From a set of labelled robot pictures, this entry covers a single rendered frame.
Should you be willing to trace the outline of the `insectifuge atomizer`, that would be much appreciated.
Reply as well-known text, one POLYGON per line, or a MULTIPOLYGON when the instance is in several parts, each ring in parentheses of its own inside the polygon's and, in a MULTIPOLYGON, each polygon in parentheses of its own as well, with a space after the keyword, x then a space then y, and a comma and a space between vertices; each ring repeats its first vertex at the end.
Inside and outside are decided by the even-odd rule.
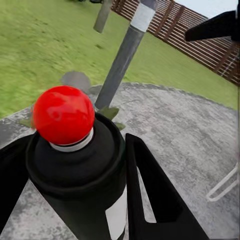
POLYGON ((29 179, 78 240, 124 240, 126 141, 117 122, 95 112, 91 80, 66 72, 32 111, 25 150, 29 179))

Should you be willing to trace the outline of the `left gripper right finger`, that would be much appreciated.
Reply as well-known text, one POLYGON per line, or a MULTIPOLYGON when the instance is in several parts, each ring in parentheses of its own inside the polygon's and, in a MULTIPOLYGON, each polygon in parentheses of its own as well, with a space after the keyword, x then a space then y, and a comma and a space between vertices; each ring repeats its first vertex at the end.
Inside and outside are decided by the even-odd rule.
POLYGON ((129 240, 210 240, 145 142, 126 133, 129 240), (145 220, 137 167, 156 223, 145 220))

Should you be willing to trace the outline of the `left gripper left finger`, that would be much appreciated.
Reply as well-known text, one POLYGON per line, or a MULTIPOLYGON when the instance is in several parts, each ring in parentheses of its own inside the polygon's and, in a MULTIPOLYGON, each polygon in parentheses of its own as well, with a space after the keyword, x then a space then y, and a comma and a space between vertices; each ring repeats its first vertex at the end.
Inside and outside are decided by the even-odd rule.
POLYGON ((26 149, 33 134, 0 149, 0 234, 28 181, 26 149))

